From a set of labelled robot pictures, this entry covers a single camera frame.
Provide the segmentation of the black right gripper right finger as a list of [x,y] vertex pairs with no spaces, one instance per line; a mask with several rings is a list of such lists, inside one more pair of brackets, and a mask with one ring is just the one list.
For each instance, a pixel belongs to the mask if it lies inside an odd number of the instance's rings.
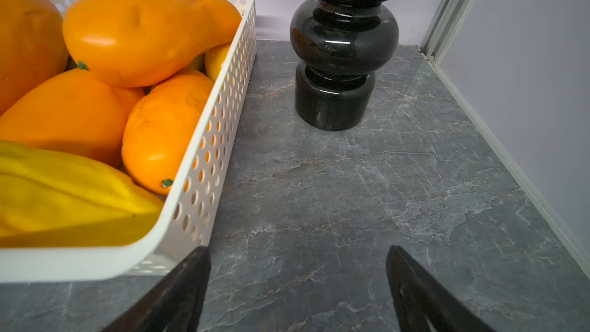
[[400,246],[388,251],[387,278],[401,331],[494,332]]

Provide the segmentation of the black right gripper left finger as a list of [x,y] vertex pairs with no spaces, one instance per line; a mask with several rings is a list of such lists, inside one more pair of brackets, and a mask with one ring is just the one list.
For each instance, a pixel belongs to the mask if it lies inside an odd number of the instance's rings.
[[196,247],[105,331],[196,331],[210,276],[210,250]]

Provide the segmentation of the large orange mango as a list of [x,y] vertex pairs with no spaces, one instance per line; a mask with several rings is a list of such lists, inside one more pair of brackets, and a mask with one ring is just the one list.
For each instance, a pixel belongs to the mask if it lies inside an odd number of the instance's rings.
[[49,0],[1,0],[1,113],[65,70],[61,28],[61,13]]

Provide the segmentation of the orange mango right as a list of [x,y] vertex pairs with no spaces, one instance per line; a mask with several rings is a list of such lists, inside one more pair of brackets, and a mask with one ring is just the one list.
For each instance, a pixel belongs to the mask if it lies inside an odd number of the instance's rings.
[[121,155],[140,186],[169,193],[213,87],[203,73],[184,69],[153,87],[133,108]]

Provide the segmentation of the small yellow mango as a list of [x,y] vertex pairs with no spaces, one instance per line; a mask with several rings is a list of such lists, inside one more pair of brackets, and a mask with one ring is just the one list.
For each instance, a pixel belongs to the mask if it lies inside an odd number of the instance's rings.
[[205,71],[212,81],[217,81],[218,76],[221,73],[221,69],[224,65],[224,60],[227,58],[227,54],[230,50],[230,43],[220,45],[208,50],[205,53],[204,66]]

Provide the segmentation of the orange mango top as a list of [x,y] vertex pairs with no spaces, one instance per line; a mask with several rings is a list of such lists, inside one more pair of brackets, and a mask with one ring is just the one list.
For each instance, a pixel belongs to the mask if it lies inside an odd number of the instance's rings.
[[105,84],[137,88],[232,42],[241,21],[228,0],[78,0],[62,33],[80,69]]

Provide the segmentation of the white perforated plastic basket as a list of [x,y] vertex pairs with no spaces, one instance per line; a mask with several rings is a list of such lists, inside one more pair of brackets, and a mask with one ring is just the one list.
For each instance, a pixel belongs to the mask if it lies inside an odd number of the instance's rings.
[[228,0],[243,16],[158,221],[133,244],[1,250],[1,282],[163,276],[210,242],[257,53],[255,0]]

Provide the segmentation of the black glossy plant pot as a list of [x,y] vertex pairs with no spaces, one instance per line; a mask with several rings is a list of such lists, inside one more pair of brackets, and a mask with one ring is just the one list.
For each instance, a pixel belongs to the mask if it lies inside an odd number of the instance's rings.
[[350,129],[362,120],[376,71],[392,58],[399,26],[387,0],[307,0],[290,24],[300,58],[295,109],[324,131]]

